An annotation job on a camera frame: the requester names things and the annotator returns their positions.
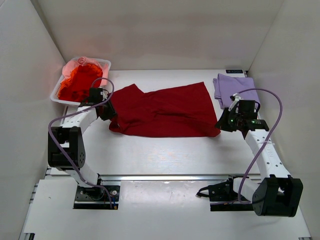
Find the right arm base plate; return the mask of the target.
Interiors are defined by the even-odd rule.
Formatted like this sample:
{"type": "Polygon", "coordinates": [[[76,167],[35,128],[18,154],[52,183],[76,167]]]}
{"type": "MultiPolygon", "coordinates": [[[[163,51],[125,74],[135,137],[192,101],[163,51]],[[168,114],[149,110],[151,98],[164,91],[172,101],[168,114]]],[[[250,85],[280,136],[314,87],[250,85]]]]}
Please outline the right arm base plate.
{"type": "Polygon", "coordinates": [[[252,204],[241,204],[233,190],[233,179],[202,187],[196,193],[198,198],[208,198],[211,212],[252,212],[252,204]]]}

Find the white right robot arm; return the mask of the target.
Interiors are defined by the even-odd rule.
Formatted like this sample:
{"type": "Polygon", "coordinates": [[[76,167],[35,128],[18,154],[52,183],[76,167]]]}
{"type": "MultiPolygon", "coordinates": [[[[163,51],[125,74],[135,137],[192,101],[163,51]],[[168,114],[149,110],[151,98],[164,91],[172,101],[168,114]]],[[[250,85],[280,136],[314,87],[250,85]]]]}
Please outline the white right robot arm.
{"type": "Polygon", "coordinates": [[[265,120],[258,118],[260,104],[241,97],[232,100],[215,126],[222,131],[242,133],[254,155],[261,183],[253,182],[247,175],[235,177],[224,187],[224,195],[229,200],[251,204],[258,216],[294,217],[303,191],[302,181],[284,167],[270,139],[271,130],[265,120]]]}

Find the dark red t shirt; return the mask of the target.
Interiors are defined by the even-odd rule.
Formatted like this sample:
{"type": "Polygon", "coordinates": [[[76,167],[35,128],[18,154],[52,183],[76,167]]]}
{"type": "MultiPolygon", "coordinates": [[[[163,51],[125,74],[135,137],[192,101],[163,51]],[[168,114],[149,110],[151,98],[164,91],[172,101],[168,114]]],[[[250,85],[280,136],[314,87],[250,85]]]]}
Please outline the dark red t shirt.
{"type": "Polygon", "coordinates": [[[117,115],[109,130],[149,138],[216,137],[221,131],[212,99],[203,82],[142,92],[135,84],[112,98],[117,115]]]}

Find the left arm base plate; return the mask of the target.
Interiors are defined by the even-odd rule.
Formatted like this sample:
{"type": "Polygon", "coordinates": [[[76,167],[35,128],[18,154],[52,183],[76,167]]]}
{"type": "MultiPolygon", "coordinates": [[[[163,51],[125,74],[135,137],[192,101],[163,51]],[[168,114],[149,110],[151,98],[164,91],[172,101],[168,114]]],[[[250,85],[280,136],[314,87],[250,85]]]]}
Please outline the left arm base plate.
{"type": "Polygon", "coordinates": [[[118,210],[121,193],[121,182],[119,180],[99,180],[109,192],[99,187],[77,186],[73,209],[76,210],[118,210]]]}

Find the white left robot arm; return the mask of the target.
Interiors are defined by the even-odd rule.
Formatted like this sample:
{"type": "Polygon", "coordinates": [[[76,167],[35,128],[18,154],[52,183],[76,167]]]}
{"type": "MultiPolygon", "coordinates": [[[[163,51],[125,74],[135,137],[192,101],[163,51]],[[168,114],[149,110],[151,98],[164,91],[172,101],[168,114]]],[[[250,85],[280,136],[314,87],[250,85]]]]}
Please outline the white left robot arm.
{"type": "Polygon", "coordinates": [[[107,188],[99,182],[100,175],[86,163],[83,133],[97,119],[110,120],[117,115],[111,98],[114,92],[101,87],[90,88],[87,97],[74,113],[53,119],[48,125],[48,164],[65,172],[79,187],[96,200],[111,198],[107,188]]]}

